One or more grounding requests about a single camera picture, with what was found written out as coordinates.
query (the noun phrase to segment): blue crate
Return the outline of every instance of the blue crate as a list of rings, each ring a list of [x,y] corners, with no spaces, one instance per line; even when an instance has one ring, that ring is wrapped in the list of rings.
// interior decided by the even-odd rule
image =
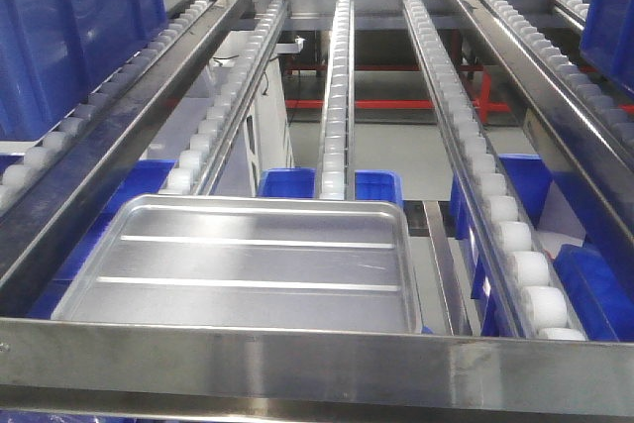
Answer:
[[[581,53],[634,97],[634,0],[591,0]]]
[[[135,423],[134,418],[64,415],[35,411],[0,411],[0,423]]]
[[[383,200],[403,206],[400,176],[390,170],[357,170],[357,200]],[[308,167],[272,168],[264,172],[258,197],[313,198],[315,169]]]
[[[634,342],[634,303],[593,246],[563,245],[553,265],[589,338]]]
[[[166,24],[162,0],[0,0],[0,140],[35,140]]]

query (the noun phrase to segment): metal rail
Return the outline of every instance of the metal rail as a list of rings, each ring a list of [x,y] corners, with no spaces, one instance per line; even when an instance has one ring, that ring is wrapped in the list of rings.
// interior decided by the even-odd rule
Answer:
[[[561,16],[579,35],[585,28],[588,7],[582,0],[553,0],[553,12]]]
[[[266,37],[262,45],[256,52],[255,59],[251,65],[251,70],[243,80],[238,91],[235,92],[236,99],[224,122],[224,127],[212,146],[209,159],[202,168],[197,183],[192,188],[193,195],[209,195],[218,183],[220,173],[224,167],[234,140],[240,131],[245,118],[249,114],[254,97],[258,90],[258,85],[262,81],[271,54],[275,49],[279,33],[288,12],[288,4],[285,1],[276,9],[272,20],[272,25],[267,28]]]
[[[445,232],[443,215],[438,202],[423,202],[425,217],[429,227],[429,239],[434,255],[436,272],[440,285],[441,299],[445,311],[445,325],[452,336],[470,336],[472,331],[467,306],[460,289],[456,262],[452,256],[449,240]]]
[[[315,197],[355,200],[355,6],[338,0],[331,31]]]
[[[359,423],[634,416],[628,345],[26,319],[3,319],[1,336],[3,408]]]

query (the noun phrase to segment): roller conveyor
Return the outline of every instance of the roller conveyor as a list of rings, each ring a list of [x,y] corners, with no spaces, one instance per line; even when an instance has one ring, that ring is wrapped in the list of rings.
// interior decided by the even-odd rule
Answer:
[[[513,337],[548,337],[564,332],[584,339],[581,323],[567,302],[555,271],[534,231],[504,167],[487,139],[474,107],[420,0],[405,1],[409,33],[435,100],[436,114],[463,194],[475,222],[476,239],[487,263],[497,305]],[[499,176],[502,183],[496,183]],[[521,267],[536,271],[518,278]],[[567,328],[553,331],[552,328]]]
[[[315,197],[354,200],[355,6],[350,0],[337,1],[327,75]]]
[[[588,8],[589,4],[583,0],[553,0],[553,11],[561,15],[578,34],[581,34],[585,27]]]
[[[292,421],[320,421],[324,415],[350,421],[411,421],[431,414],[464,421],[482,416],[504,421],[524,413],[540,413],[546,421],[557,421],[563,414],[580,421],[599,418],[592,415],[634,415],[628,370],[633,361],[627,345],[547,342],[583,341],[587,335],[477,119],[440,40],[438,25],[461,26],[465,32],[470,25],[479,27],[475,36],[481,39],[482,49],[516,80],[514,86],[523,99],[518,102],[534,102],[525,112],[524,127],[533,135],[536,149],[550,166],[561,167],[561,157],[574,161],[574,167],[566,169],[577,178],[573,185],[583,183],[587,203],[595,209],[602,207],[603,213],[597,215],[601,226],[620,230],[612,235],[612,242],[599,237],[597,244],[616,242],[622,257],[629,253],[631,242],[631,226],[619,209],[629,195],[618,188],[628,183],[632,172],[623,136],[629,128],[618,126],[621,122],[612,118],[616,114],[600,113],[599,103],[614,109],[601,99],[606,96],[587,83],[571,84],[565,77],[553,76],[550,69],[564,70],[568,78],[580,73],[563,68],[572,64],[560,53],[544,53],[552,47],[532,48],[517,36],[510,42],[513,32],[521,34],[525,29],[527,37],[538,34],[538,27],[519,18],[519,12],[511,12],[512,5],[504,9],[506,14],[493,5],[504,0],[483,0],[492,11],[480,0],[451,0],[455,11],[439,0],[372,0],[373,4],[369,0],[314,0],[311,5],[303,1],[216,0],[207,9],[194,8],[195,15],[185,12],[187,25],[174,22],[182,26],[180,35],[170,42],[164,39],[162,48],[149,46],[162,51],[159,60],[144,66],[136,79],[117,76],[117,81],[129,81],[118,92],[104,90],[113,99],[103,103],[103,113],[94,114],[94,123],[65,121],[59,126],[56,132],[75,131],[76,139],[55,160],[41,160],[48,168],[39,180],[33,179],[22,199],[7,205],[1,219],[8,232],[0,236],[4,250],[0,309],[11,317],[2,318],[0,327],[0,366],[7,370],[0,374],[0,404],[55,411],[206,419],[238,415]],[[351,180],[355,25],[406,29],[473,217],[477,250],[496,296],[504,335],[515,339],[470,336],[469,326],[460,324],[464,301],[457,309],[451,299],[447,310],[455,325],[450,336],[22,319],[42,284],[148,145],[167,116],[165,105],[180,99],[222,39],[241,22],[242,28],[248,25],[253,33],[161,191],[165,195],[213,193],[279,32],[305,25],[307,12],[315,15],[308,19],[315,25],[332,25],[334,39],[316,174],[318,196],[337,200],[355,196]],[[542,39],[533,40],[534,44]],[[525,65],[523,73],[517,70]],[[527,71],[540,76],[524,84],[521,74]],[[555,81],[562,85],[553,86]],[[540,90],[537,85],[542,84],[547,87]],[[598,144],[595,156],[585,156],[584,147],[573,149],[575,134],[585,137],[586,129],[564,128],[553,110],[567,119],[575,112],[587,128],[609,131],[607,140],[601,137],[600,141],[599,134],[590,138],[594,143],[588,148]],[[343,123],[344,129],[331,135],[334,123]],[[549,133],[557,134],[540,136],[536,128],[551,128]],[[329,141],[332,138],[343,141]],[[554,159],[546,154],[552,154],[552,149],[563,152]],[[605,158],[605,151],[610,156]],[[615,185],[604,183],[607,169],[596,168],[597,158],[615,164],[609,167],[615,173]],[[334,188],[325,177],[329,172],[337,172]],[[18,182],[23,175],[10,174]],[[44,200],[52,189],[58,193]],[[611,192],[618,192],[618,200]],[[436,228],[434,233],[442,233],[438,223],[430,225]],[[44,263],[42,255],[51,258]],[[446,295],[452,295],[454,271],[448,267],[442,272],[448,278],[446,285],[454,287],[445,289]],[[629,275],[626,266],[622,272]],[[51,355],[57,356],[54,363]],[[131,363],[134,371],[129,369]],[[41,372],[45,366],[54,366],[54,371]],[[165,366],[171,378],[164,378]],[[605,369],[613,372],[605,376]],[[580,398],[588,394],[593,398]]]

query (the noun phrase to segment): cable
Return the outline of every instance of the cable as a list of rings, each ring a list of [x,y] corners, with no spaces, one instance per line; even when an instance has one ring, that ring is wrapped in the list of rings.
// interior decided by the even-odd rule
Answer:
[[[231,56],[225,56],[224,58],[222,58],[221,56],[214,56],[214,59],[234,59],[237,58],[239,55],[238,54],[232,54]]]
[[[262,92],[262,96],[266,96],[268,94],[268,75],[266,74],[266,71],[264,72],[264,79],[266,80],[266,88]]]
[[[295,113],[297,113],[297,108],[299,106],[299,100],[301,99],[301,69],[297,70],[297,99],[295,100],[295,106],[293,106],[293,110],[290,113],[290,118],[288,118],[288,126],[293,124],[293,120],[295,119]]]
[[[224,66],[224,65],[225,65],[225,63],[223,63],[222,61],[226,61],[226,60],[229,60],[229,59],[234,59],[234,58],[237,58],[238,56],[239,56],[238,54],[234,54],[233,56],[227,56],[227,57],[225,57],[225,58],[221,58],[221,57],[219,57],[219,56],[212,56],[212,58],[211,58],[211,59],[213,59],[213,60],[214,60],[216,63],[218,63],[220,66]]]

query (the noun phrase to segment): red metal frame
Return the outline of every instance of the red metal frame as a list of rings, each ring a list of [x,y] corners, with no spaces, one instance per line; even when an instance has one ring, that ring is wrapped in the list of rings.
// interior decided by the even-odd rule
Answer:
[[[287,99],[288,109],[321,109],[324,101],[321,99]],[[358,109],[433,109],[429,99],[358,99],[355,101]]]

